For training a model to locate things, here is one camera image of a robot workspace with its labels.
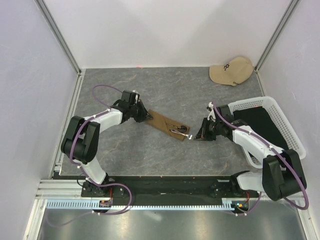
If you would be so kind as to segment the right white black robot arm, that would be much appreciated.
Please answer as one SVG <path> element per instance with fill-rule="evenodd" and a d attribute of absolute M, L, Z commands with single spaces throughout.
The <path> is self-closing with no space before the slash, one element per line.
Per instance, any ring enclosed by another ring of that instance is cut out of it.
<path fill-rule="evenodd" d="M 241 146 L 262 164 L 260 173 L 246 170 L 230 177 L 229 191 L 233 196 L 240 197 L 251 190 L 263 192 L 273 201 L 297 193 L 308 197 L 300 156 L 295 150 L 284 150 L 272 144 L 241 120 L 227 122 L 205 117 L 195 139 L 214 141 L 219 135 Z"/>

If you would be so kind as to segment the silver fork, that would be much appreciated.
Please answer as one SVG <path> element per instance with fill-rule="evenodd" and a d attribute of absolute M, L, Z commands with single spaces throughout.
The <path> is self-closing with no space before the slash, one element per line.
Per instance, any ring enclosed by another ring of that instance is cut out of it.
<path fill-rule="evenodd" d="M 174 133 L 174 134 L 182 135 L 182 136 L 186 137 L 188 140 L 195 140 L 196 139 L 196 137 L 194 135 L 192 135 L 192 134 L 182 133 L 182 132 L 180 132 L 180 131 L 178 131 L 176 129 L 173 129 L 173 128 L 171 128 L 169 131 Z"/>

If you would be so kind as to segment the black spoon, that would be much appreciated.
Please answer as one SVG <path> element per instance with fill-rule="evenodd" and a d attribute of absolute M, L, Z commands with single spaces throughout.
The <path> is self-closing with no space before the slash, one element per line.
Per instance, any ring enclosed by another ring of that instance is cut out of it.
<path fill-rule="evenodd" d="M 181 133 L 185 133 L 188 130 L 188 128 L 185 125 L 174 125 L 171 123 L 166 123 L 166 125 L 176 129 L 177 131 L 179 131 Z"/>

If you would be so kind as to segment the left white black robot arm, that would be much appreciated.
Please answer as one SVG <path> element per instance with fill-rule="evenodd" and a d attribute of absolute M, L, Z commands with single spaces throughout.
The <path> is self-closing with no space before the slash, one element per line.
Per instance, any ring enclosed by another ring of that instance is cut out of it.
<path fill-rule="evenodd" d="M 81 117 L 73 116 L 67 126 L 60 149 L 91 182 L 92 191 L 99 197 L 110 191 L 109 176 L 97 159 L 100 134 L 111 127 L 118 126 L 133 118 L 142 123 L 152 120 L 152 115 L 139 100 L 132 105 L 115 105 L 100 113 Z"/>

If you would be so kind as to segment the brown cloth napkin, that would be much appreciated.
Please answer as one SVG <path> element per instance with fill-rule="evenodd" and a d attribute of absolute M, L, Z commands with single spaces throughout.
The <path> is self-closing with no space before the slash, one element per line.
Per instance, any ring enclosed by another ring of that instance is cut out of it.
<path fill-rule="evenodd" d="M 152 119 L 146 121 L 148 125 L 179 141 L 183 141 L 185 139 L 185 136 L 174 133 L 171 131 L 171 129 L 176 130 L 182 134 L 188 134 L 190 131 L 190 127 L 185 123 L 172 120 L 151 109 L 148 110 L 148 113 L 152 116 Z"/>

